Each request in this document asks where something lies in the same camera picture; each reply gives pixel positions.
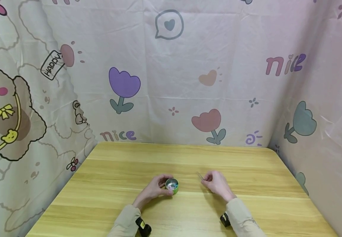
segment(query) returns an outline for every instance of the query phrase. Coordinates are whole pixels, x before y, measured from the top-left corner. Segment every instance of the wrist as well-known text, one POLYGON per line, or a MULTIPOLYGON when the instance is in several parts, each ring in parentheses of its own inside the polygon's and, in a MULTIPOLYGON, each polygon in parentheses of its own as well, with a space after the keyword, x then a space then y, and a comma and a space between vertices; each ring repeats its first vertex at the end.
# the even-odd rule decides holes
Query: wrist
POLYGON ((137 197, 133 202, 133 207, 142 210, 143 207, 148 203, 148 201, 144 198, 137 197))
POLYGON ((226 192, 224 195, 222 195, 223 199, 225 200, 226 203, 230 202, 231 200, 237 198, 237 196, 235 194, 233 194, 233 192, 228 191, 226 192))

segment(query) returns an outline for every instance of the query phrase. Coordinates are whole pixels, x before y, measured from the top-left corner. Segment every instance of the forearm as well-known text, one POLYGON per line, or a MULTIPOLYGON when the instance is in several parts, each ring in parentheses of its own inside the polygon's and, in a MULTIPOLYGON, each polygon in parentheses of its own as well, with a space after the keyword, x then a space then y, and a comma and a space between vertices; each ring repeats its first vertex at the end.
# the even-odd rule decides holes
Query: forearm
POLYGON ((234 198, 228 202, 226 213, 238 237, 266 237, 266 234, 260 229, 248 208, 239 198, 234 198))
POLYGON ((135 221, 140 216, 141 211, 138 208, 127 205, 117 217, 107 237, 134 237, 138 230, 135 221))

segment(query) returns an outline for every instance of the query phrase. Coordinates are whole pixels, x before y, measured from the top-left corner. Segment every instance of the fabric backdrop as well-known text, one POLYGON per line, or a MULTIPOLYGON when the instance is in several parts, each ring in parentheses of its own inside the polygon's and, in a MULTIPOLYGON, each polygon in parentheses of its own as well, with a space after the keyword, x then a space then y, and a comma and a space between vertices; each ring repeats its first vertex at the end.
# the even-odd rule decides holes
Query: fabric backdrop
POLYGON ((0 0, 11 118, 0 236, 28 232, 94 137, 270 147, 342 236, 342 0, 0 0))

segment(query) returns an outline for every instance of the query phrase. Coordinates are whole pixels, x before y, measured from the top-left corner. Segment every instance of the flower stem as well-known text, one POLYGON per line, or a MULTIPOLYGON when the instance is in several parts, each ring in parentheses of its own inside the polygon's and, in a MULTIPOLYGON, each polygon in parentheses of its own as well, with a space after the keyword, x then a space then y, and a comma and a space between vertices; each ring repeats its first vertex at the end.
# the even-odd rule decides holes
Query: flower stem
POLYGON ((212 131, 212 135, 213 135, 214 140, 217 140, 218 135, 217 135, 216 130, 212 131))
POLYGON ((118 107, 121 107, 123 105, 123 100, 124 100, 124 97, 119 97, 119 100, 118 100, 118 107))

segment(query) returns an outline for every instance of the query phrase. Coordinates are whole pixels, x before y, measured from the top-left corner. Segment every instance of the wooden table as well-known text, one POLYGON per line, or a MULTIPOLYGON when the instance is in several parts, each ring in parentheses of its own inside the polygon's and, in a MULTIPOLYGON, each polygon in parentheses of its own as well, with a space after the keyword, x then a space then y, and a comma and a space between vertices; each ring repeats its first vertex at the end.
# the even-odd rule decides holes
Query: wooden table
POLYGON ((219 220, 225 204, 196 175, 208 170, 226 176, 267 236, 337 236, 273 150, 117 142, 94 148, 27 236, 105 237, 152 177, 171 173, 179 192, 143 211, 151 236, 234 237, 219 220))

